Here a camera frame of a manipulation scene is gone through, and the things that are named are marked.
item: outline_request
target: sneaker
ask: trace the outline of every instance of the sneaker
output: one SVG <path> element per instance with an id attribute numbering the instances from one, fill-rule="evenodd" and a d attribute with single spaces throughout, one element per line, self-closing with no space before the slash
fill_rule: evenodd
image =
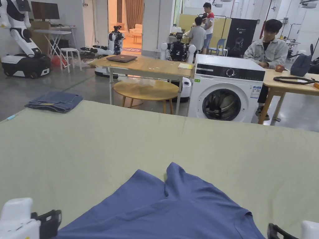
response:
<path id="1" fill-rule="evenodd" d="M 260 118 L 262 111 L 263 111 L 263 106 L 259 106 L 257 111 L 256 111 L 256 116 L 258 117 L 258 119 Z M 268 120 L 270 120 L 270 117 L 269 117 L 268 112 L 267 112 L 266 117 L 265 117 L 265 121 L 268 121 Z"/>

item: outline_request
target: blue chair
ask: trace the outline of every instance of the blue chair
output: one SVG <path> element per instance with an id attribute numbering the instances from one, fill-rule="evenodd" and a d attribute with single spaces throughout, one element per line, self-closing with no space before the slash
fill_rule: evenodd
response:
<path id="1" fill-rule="evenodd" d="M 216 47 L 216 48 L 214 48 L 214 47 L 209 48 L 209 54 L 211 55 L 211 54 L 212 54 L 212 51 L 215 51 L 215 52 L 216 52 L 216 55 L 219 55 L 219 52 L 220 52 L 219 49 L 222 49 L 221 52 L 222 52 L 222 55 L 224 55 L 224 51 L 225 51 L 225 41 L 226 41 L 226 39 L 220 39 L 220 40 L 217 42 L 217 47 Z"/>

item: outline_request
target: banner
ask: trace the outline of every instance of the banner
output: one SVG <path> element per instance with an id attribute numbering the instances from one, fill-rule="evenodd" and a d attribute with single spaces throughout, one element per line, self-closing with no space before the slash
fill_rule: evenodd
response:
<path id="1" fill-rule="evenodd" d="M 257 20 L 232 18 L 226 49 L 228 56 L 241 57 L 251 45 L 257 25 Z"/>

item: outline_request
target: washing machine control panel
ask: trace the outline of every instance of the washing machine control panel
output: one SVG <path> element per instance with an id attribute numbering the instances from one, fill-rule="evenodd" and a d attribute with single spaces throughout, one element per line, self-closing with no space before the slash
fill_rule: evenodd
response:
<path id="1" fill-rule="evenodd" d="M 263 81 L 265 77 L 264 71 L 212 66 L 206 64 L 197 64 L 196 73 L 201 75 L 236 78 L 251 81 Z"/>

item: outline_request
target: man in red shirt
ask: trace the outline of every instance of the man in red shirt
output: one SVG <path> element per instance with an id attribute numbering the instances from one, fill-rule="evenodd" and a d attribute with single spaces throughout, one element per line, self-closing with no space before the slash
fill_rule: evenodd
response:
<path id="1" fill-rule="evenodd" d="M 209 44 L 211 43 L 211 38 L 213 37 L 215 15 L 211 11 L 210 3 L 205 3 L 203 7 L 205 10 L 205 13 L 207 13 L 207 18 L 206 18 L 205 27 L 204 27 L 204 29 L 206 30 L 206 39 L 204 41 L 204 47 L 203 47 L 202 53 L 207 54 L 207 49 L 209 48 Z"/>

